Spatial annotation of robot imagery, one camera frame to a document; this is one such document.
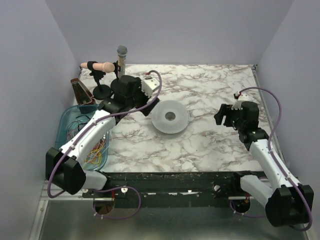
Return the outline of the white perforated cable spool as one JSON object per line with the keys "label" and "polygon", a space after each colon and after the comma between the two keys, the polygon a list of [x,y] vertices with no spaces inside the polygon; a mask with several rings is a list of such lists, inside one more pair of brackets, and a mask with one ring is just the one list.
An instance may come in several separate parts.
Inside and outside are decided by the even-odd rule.
{"label": "white perforated cable spool", "polygon": [[190,120],[185,105],[175,100],[160,101],[151,111],[151,123],[160,132],[173,135],[187,128]]}

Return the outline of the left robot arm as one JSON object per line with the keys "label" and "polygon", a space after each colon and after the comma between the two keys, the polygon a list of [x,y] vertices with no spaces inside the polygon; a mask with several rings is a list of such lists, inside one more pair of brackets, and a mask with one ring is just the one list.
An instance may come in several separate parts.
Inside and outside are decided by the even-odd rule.
{"label": "left robot arm", "polygon": [[123,75],[111,83],[113,95],[105,98],[89,122],[59,149],[50,148],[45,155],[45,177],[48,181],[47,194],[56,185],[62,192],[71,195],[81,189],[102,190],[107,177],[97,170],[86,170],[87,155],[98,141],[128,114],[141,112],[148,116],[160,101],[162,78],[147,75],[140,79]]}

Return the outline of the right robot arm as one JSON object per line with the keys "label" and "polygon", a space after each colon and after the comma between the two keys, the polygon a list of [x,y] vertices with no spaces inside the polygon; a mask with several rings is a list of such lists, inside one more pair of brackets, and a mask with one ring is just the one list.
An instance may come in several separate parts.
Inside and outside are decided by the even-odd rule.
{"label": "right robot arm", "polygon": [[265,209],[268,221],[274,227],[312,223],[314,191],[303,185],[287,169],[274,152],[270,137],[259,127],[259,107],[251,101],[222,104],[214,115],[217,125],[231,127],[238,132],[239,140],[258,160],[269,183],[262,182],[252,173],[241,173],[237,184],[254,197]]}

